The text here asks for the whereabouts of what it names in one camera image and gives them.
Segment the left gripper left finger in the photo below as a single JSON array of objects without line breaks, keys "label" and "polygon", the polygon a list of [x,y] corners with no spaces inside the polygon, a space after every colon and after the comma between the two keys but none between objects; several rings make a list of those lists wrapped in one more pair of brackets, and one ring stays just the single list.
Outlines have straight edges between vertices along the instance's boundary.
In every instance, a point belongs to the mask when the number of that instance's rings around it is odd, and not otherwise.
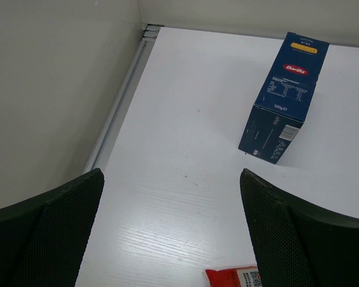
[{"label": "left gripper left finger", "polygon": [[74,286],[103,188],[96,168],[0,209],[0,286]]}]

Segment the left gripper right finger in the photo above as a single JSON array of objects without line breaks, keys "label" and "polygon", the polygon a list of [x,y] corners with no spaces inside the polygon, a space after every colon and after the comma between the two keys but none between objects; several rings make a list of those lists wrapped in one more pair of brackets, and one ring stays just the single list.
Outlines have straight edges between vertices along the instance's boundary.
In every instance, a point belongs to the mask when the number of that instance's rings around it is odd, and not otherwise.
[{"label": "left gripper right finger", "polygon": [[263,286],[359,286],[359,219],[244,169],[241,198]]}]

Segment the blue Barilla pasta box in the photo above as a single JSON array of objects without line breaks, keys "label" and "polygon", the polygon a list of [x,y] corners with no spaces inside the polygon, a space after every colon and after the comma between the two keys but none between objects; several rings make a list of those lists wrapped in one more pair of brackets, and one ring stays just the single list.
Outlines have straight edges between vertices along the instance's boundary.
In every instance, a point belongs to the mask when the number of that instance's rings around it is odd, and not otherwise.
[{"label": "blue Barilla pasta box", "polygon": [[287,33],[252,106],[239,150],[279,161],[305,122],[329,45]]}]

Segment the aluminium table edge rail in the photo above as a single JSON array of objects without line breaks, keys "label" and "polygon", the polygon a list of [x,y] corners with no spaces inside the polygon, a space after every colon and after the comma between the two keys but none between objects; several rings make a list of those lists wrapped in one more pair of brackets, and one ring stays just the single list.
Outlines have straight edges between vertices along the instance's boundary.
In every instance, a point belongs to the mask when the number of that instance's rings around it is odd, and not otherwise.
[{"label": "aluminium table edge rail", "polygon": [[162,27],[162,25],[148,24],[143,30],[137,51],[92,149],[91,155],[83,170],[84,173],[95,168],[102,170],[106,168],[123,121]]}]

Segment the red spaghetti bag left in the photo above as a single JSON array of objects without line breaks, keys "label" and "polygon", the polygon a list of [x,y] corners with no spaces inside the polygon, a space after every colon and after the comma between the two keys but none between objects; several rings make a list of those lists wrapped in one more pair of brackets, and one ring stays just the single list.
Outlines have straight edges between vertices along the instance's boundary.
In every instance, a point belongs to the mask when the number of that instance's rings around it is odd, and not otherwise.
[{"label": "red spaghetti bag left", "polygon": [[206,269],[210,287],[261,287],[262,282],[256,266]]}]

